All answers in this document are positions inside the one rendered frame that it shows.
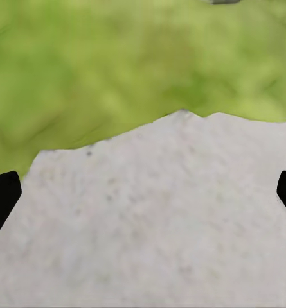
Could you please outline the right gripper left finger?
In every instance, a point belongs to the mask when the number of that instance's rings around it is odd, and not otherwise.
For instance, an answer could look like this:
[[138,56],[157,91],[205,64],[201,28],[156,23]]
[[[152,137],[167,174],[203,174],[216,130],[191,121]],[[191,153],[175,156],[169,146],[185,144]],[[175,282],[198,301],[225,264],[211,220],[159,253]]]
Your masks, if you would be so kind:
[[22,195],[22,187],[17,171],[0,175],[0,228]]

